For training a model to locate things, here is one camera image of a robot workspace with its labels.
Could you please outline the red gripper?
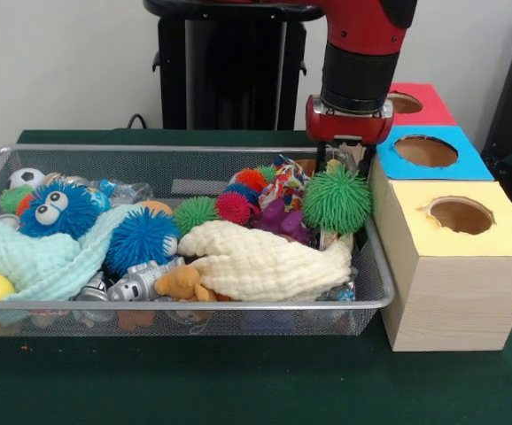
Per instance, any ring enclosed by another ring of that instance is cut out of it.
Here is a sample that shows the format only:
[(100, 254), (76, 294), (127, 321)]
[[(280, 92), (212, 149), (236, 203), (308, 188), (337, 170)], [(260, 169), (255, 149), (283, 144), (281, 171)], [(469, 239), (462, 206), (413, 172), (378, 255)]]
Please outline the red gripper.
[(318, 96), (306, 101), (306, 133), (317, 143), (315, 172), (326, 170), (327, 143), (350, 141), (362, 144), (363, 152), (357, 165), (360, 178), (368, 179), (376, 144), (383, 143), (393, 123), (393, 103), (385, 100), (382, 109), (366, 115), (349, 114), (328, 107)]

